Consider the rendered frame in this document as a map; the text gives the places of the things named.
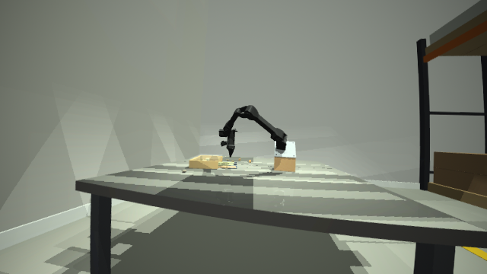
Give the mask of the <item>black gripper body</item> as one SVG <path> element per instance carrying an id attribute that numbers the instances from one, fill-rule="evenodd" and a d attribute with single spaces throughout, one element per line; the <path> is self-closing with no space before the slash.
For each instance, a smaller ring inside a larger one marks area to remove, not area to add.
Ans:
<path id="1" fill-rule="evenodd" d="M 235 146 L 234 146 L 234 140 L 235 140 L 235 138 L 228 137 L 229 145 L 227 145 L 227 148 L 235 148 Z"/>

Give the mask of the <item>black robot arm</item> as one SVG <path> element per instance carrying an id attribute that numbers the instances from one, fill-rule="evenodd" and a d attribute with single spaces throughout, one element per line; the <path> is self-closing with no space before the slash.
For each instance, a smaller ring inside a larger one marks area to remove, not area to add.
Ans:
<path id="1" fill-rule="evenodd" d="M 242 113 L 244 112 L 244 113 Z M 267 122 L 264 118 L 262 118 L 257 109 L 253 105 L 244 106 L 241 108 L 237 108 L 234 111 L 233 116 L 227 123 L 225 124 L 223 129 L 219 129 L 219 136 L 220 137 L 233 137 L 235 138 L 236 129 L 232 129 L 235 120 L 238 118 L 247 118 L 249 120 L 254 120 L 259 125 L 261 125 L 266 131 L 271 134 L 271 139 L 276 141 L 276 149 L 279 150 L 286 150 L 287 146 L 287 136 L 284 131 L 279 128 L 275 128 L 269 122 Z"/>

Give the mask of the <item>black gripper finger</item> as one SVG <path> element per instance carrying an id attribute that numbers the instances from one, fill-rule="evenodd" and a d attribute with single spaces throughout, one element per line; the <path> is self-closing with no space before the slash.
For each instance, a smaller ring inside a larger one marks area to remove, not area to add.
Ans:
<path id="1" fill-rule="evenodd" d="M 229 156 L 231 158 L 233 152 L 234 152 L 234 148 L 227 148 L 227 150 L 229 151 Z"/>

